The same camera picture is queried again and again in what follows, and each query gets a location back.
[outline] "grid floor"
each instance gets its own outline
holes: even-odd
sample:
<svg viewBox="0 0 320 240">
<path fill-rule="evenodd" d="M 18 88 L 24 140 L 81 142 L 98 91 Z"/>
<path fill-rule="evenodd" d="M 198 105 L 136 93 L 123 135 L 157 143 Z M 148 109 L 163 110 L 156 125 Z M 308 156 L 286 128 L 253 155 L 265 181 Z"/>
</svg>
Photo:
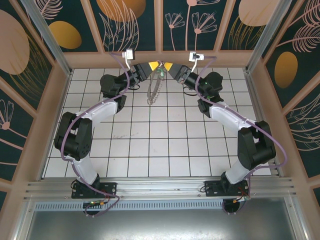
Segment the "grid floor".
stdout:
<svg viewBox="0 0 320 240">
<path fill-rule="evenodd" d="M 223 76 L 220 96 L 234 110 L 256 119 L 241 68 L 208 68 Z M 101 98 L 103 74 L 118 76 L 120 68 L 75 69 L 61 114 L 76 113 Z M 101 177 L 220 176 L 237 160 L 237 135 L 203 115 L 197 96 L 184 94 L 169 74 L 156 102 L 147 104 L 150 80 L 129 90 L 124 108 L 93 131 L 91 161 Z M 255 175 L 270 175 L 260 169 Z M 43 177 L 75 177 L 69 163 L 51 146 Z"/>
</svg>

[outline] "purple cable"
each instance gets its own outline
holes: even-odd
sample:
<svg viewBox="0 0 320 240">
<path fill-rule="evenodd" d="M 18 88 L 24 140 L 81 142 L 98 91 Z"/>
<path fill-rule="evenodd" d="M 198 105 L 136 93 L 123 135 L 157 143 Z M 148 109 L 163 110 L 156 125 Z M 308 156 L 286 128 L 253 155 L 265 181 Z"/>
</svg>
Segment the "purple cable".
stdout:
<svg viewBox="0 0 320 240">
<path fill-rule="evenodd" d="M 123 71 L 124 71 L 124 73 L 125 73 L 125 76 L 126 76 L 126 79 L 127 79 L 126 88 L 125 88 L 124 91 L 123 91 L 122 93 L 120 93 L 118 96 L 112 97 L 112 98 L 107 99 L 107 100 L 100 101 L 100 102 L 98 102 L 96 105 L 90 107 L 88 110 L 84 111 L 84 112 L 81 113 L 79 116 L 77 116 L 77 117 L 71 122 L 71 124 L 69 125 L 68 129 L 66 130 L 66 133 L 65 133 L 64 138 L 63 138 L 63 141 L 62 141 L 61 150 L 60 150 L 62 160 L 71 162 L 71 166 L 72 166 L 72 169 L 73 169 L 74 173 L 76 174 L 76 176 L 77 176 L 88 188 L 90 188 L 91 190 L 93 190 L 93 191 L 95 191 L 95 192 L 97 192 L 97 193 L 99 193 L 99 194 L 102 194 L 102 195 L 104 195 L 104 196 L 116 197 L 116 198 L 117 198 L 117 200 L 116 200 L 113 204 L 111 204 L 107 209 L 105 209 L 105 210 L 103 210 L 103 211 L 99 211 L 99 212 L 98 212 L 97 214 L 95 214 L 95 215 L 88 215 L 88 214 L 87 214 L 87 209 L 85 209 L 84 212 L 85 212 L 86 216 L 87 216 L 87 217 L 88 217 L 88 216 L 91 216 L 92 218 L 98 217 L 98 216 L 106 213 L 109 209 L 111 209 L 114 205 L 116 205 L 116 204 L 119 202 L 120 197 L 117 196 L 117 195 L 109 194 L 109 193 L 100 191 L 100 190 L 98 190 L 98 189 L 95 189 L 95 188 L 92 187 L 89 183 L 87 183 L 87 182 L 80 176 L 80 174 L 78 173 L 78 171 L 77 171 L 76 167 L 74 166 L 74 164 L 72 164 L 72 160 L 65 158 L 65 156 L 64 156 L 64 150 L 65 150 L 66 141 L 67 141 L 68 135 L 69 135 L 69 133 L 70 133 L 70 131 L 71 131 L 71 128 L 73 127 L 73 125 L 74 125 L 82 116 L 87 115 L 88 113 L 90 113 L 90 111 L 92 111 L 93 109 L 95 109 L 96 107 L 98 107 L 98 106 L 100 106 L 100 105 L 109 103 L 109 102 L 111 102 L 111 101 L 113 101 L 113 100 L 115 100 L 115 99 L 117 99 L 117 98 L 120 98 L 123 94 L 126 93 L 126 91 L 128 90 L 128 88 L 129 88 L 129 86 L 130 86 L 130 78 L 129 78 L 129 75 L 128 75 L 127 71 L 126 71 L 126 68 L 125 68 L 124 65 L 115 57 L 115 55 L 118 55 L 118 56 L 119 56 L 119 55 L 121 55 L 121 54 L 119 54 L 119 53 L 112 53 L 112 52 L 110 52 L 109 54 L 111 55 L 111 57 L 113 57 L 113 58 L 119 63 L 119 65 L 120 65 L 121 68 L 123 69 Z"/>
<path fill-rule="evenodd" d="M 238 112 L 232 110 L 231 108 L 229 107 L 225 107 L 223 105 L 220 105 L 218 103 L 215 103 L 215 102 L 212 102 L 212 101 L 209 101 L 207 99 L 205 99 L 203 96 L 201 96 L 201 94 L 199 93 L 198 91 L 198 84 L 199 84 L 199 80 L 200 80 L 200 77 L 201 75 L 204 73 L 204 71 L 208 68 L 209 65 L 211 65 L 214 61 L 216 61 L 217 57 L 215 56 L 207 56 L 207 57 L 204 57 L 205 59 L 212 59 L 211 61 L 209 61 L 207 63 L 207 65 L 201 70 L 201 72 L 199 73 L 196 81 L 195 81 L 195 92 L 196 94 L 198 95 L 198 97 L 209 103 L 209 104 L 212 104 L 213 106 L 215 107 L 218 107 L 218 108 L 222 108 L 222 109 L 226 109 L 227 111 L 231 112 L 232 114 L 236 115 L 237 117 L 239 117 L 242 121 L 248 123 L 249 125 L 251 125 L 252 127 L 254 127 L 255 129 L 257 129 L 259 132 L 263 133 L 264 135 L 266 135 L 271 141 L 273 141 L 279 148 L 280 150 L 282 151 L 283 153 L 283 156 L 284 156 L 284 161 L 283 163 L 279 164 L 279 165 L 269 165 L 269 166 L 258 166 L 254 169 L 252 169 L 246 176 L 245 178 L 248 178 L 253 172 L 255 172 L 256 170 L 258 169 L 265 169 L 265 168 L 270 168 L 270 169 L 276 169 L 276 168 L 279 168 L 279 167 L 282 167 L 283 165 L 285 165 L 288 161 L 288 157 L 287 157 L 287 153 L 285 151 L 285 149 L 281 146 L 281 144 L 276 140 L 274 139 L 269 133 L 267 133 L 266 131 L 264 131 L 263 129 L 261 129 L 260 127 L 258 127 L 257 125 L 255 125 L 254 123 L 250 122 L 250 121 L 247 121 L 248 119 L 247 118 L 244 118 L 243 116 L 241 116 Z"/>
</svg>

